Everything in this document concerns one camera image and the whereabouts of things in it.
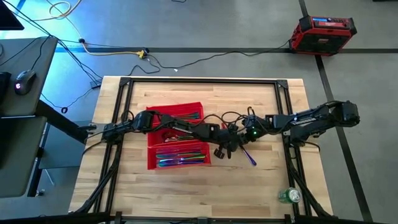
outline red case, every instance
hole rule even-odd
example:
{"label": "red case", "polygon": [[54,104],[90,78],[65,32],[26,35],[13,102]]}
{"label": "red case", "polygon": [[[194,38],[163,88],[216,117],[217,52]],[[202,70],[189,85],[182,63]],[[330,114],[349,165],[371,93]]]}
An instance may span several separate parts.
{"label": "red case", "polygon": [[[156,158],[157,154],[162,153],[181,153],[181,152],[190,152],[190,151],[201,151],[202,154],[206,155],[204,158],[204,163],[202,164],[187,164],[187,165],[177,165],[177,166],[170,166],[170,167],[157,167],[157,161],[161,158]],[[148,147],[148,169],[149,170],[161,170],[161,169],[172,169],[172,168],[181,168],[181,167],[191,167],[191,166],[203,166],[203,165],[210,165],[210,150],[209,145],[205,142],[195,142],[186,144],[183,142],[174,142],[173,145],[171,144],[161,144],[157,146]]]}
{"label": "red case", "polygon": [[[147,110],[156,110],[163,114],[169,115],[183,115],[191,113],[199,113],[198,119],[189,120],[191,123],[198,123],[203,118],[203,106],[200,102],[196,103],[184,103],[180,105],[168,105],[168,106],[151,106],[147,107]],[[160,121],[158,117],[155,116],[153,126],[159,125]],[[210,161],[210,150],[209,145],[205,142],[199,140],[185,140],[185,141],[175,141],[175,142],[164,142],[165,133],[172,134],[183,134],[181,131],[174,129],[160,129],[154,133],[147,134],[148,142],[148,158],[147,165],[148,169],[170,169],[176,167],[188,167],[188,166],[200,166],[211,164]],[[189,152],[192,148],[200,148],[202,154],[206,155],[205,162],[203,164],[189,164],[189,165],[179,165],[172,167],[157,167],[156,154],[158,153],[178,153],[178,152]]]}

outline wooden table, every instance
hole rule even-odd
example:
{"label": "wooden table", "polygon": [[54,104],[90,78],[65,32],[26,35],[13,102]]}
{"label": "wooden table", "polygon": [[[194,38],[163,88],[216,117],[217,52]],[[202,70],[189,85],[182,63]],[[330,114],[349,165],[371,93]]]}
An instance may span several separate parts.
{"label": "wooden table", "polygon": [[[120,77],[104,77],[94,123],[111,122],[119,80]],[[293,110],[308,109],[303,80],[289,79],[288,84]],[[130,110],[137,114],[146,106],[196,101],[203,104],[205,115],[221,115],[226,111],[246,114],[248,106],[252,106],[259,116],[277,114],[271,86],[209,83],[134,82]],[[216,118],[206,122],[220,123]],[[210,144],[211,166],[169,170],[147,170],[146,139],[146,135],[133,133],[124,137],[112,213],[121,211],[123,216],[138,217],[211,218],[283,218],[284,214],[293,213],[291,205],[277,199],[278,191],[289,186],[280,135],[264,136],[246,145],[257,161],[256,167],[240,150],[234,152],[231,159],[218,159],[213,155],[216,145]],[[91,138],[87,146],[99,140],[99,136]],[[82,206],[97,186],[104,149],[105,143],[85,154],[70,210]],[[305,146],[301,152],[308,188],[323,208],[332,213],[318,149]],[[104,193],[101,210],[106,196]]]}

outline yellow cable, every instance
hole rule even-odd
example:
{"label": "yellow cable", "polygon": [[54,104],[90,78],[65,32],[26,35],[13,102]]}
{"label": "yellow cable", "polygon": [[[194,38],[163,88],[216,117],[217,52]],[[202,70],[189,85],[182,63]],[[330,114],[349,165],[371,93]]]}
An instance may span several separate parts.
{"label": "yellow cable", "polygon": [[[49,18],[45,18],[45,19],[35,19],[34,21],[47,21],[47,20],[51,20],[51,19],[63,19],[65,18],[67,21],[69,21],[69,23],[73,26],[73,28],[75,28],[77,34],[79,35],[80,39],[83,39],[83,37],[81,36],[79,30],[77,29],[77,27],[74,25],[74,23],[68,18],[68,16],[73,12],[73,10],[76,9],[76,7],[81,3],[81,0],[78,0],[77,3],[72,7],[72,5],[69,2],[66,1],[60,1],[57,2],[55,4],[52,4],[49,0],[46,0],[51,7],[49,8],[49,14],[51,17]],[[62,12],[59,8],[57,8],[57,5],[59,4],[67,4],[68,5],[68,9],[65,12]],[[55,8],[56,10],[58,10],[61,14],[58,16],[53,16],[51,14],[52,9]],[[90,55],[95,55],[95,56],[107,56],[107,55],[117,55],[117,54],[135,54],[138,55],[139,58],[143,59],[145,56],[145,52],[143,50],[139,51],[139,52],[112,52],[112,53],[92,53],[89,52],[86,48],[85,43],[81,43],[81,45],[83,46],[84,50],[90,54]]]}

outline computer mouse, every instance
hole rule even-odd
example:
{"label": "computer mouse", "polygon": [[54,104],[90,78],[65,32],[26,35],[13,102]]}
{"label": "computer mouse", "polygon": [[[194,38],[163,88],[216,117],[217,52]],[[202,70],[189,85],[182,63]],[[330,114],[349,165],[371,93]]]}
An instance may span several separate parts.
{"label": "computer mouse", "polygon": [[36,72],[33,70],[26,70],[21,72],[15,79],[14,89],[18,95],[26,95],[33,86],[36,79]]}

